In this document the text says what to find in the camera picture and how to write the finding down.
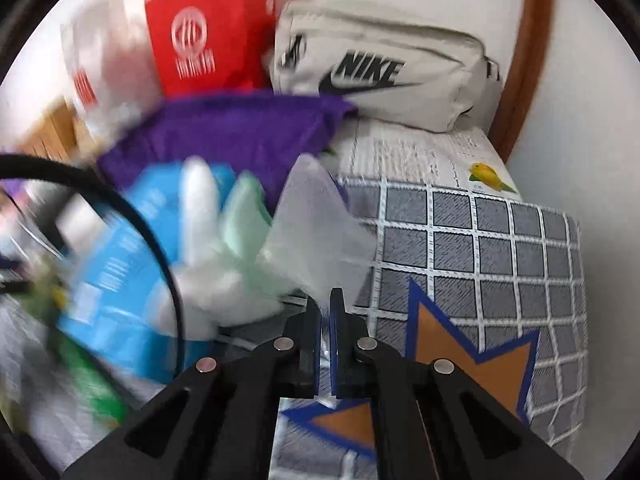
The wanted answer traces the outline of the clear small plastic bag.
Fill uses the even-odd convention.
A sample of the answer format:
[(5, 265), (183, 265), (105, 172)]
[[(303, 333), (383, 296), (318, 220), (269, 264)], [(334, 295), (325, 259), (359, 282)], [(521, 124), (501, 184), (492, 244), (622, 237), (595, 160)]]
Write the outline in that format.
[(326, 309), (334, 288), (354, 303), (375, 249), (375, 236), (349, 213), (331, 175), (314, 156), (300, 155), (256, 262)]

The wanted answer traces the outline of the grey checked blanket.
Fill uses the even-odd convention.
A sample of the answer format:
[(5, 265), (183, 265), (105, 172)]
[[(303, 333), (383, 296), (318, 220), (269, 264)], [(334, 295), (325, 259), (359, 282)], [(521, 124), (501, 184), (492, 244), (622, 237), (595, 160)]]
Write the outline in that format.
[(356, 178), (342, 188), (378, 244), (350, 305), (370, 336), (416, 362), (454, 362), (570, 457), (588, 353), (575, 221), (449, 188)]

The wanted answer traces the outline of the purple fleece towel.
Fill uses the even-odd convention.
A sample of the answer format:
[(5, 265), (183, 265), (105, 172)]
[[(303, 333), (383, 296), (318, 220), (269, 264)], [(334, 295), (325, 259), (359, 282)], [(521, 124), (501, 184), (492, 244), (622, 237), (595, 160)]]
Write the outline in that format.
[(248, 171), (260, 181), (269, 211), (301, 154), (320, 155), (356, 106), (337, 96), (270, 91), (215, 92), (167, 100), (98, 158), (102, 176), (123, 190), (147, 166), (198, 156)]

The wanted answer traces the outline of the beige Nike waist bag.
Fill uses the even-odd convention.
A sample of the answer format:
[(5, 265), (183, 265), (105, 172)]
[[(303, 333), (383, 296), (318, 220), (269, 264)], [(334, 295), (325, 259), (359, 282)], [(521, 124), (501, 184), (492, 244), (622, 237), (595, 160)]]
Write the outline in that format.
[(270, 76), (280, 93), (337, 96), (363, 116), (443, 133), (482, 102), (499, 67), (475, 36), (392, 6), (292, 0)]

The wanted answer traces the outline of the white Miniso plastic bag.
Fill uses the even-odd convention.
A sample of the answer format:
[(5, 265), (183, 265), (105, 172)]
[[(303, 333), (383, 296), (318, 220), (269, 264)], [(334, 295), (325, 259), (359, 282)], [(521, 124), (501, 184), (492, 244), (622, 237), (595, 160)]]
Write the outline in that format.
[(149, 40), (124, 0), (91, 0), (61, 27), (73, 102), (90, 136), (114, 140), (163, 99)]

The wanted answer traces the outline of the red paper shopping bag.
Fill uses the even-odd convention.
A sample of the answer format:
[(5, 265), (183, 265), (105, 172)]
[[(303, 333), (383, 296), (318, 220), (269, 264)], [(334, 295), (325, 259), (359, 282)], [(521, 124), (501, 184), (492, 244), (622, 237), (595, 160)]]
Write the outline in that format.
[(145, 17), (168, 98), (268, 86), (276, 0), (145, 0)]

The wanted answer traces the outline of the brown wooden door frame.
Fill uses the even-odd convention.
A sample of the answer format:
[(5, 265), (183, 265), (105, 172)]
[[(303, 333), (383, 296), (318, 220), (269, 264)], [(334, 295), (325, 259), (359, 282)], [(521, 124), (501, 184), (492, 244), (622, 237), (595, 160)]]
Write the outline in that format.
[(488, 138), (507, 162), (518, 142), (544, 69), (554, 0), (523, 0), (512, 63)]

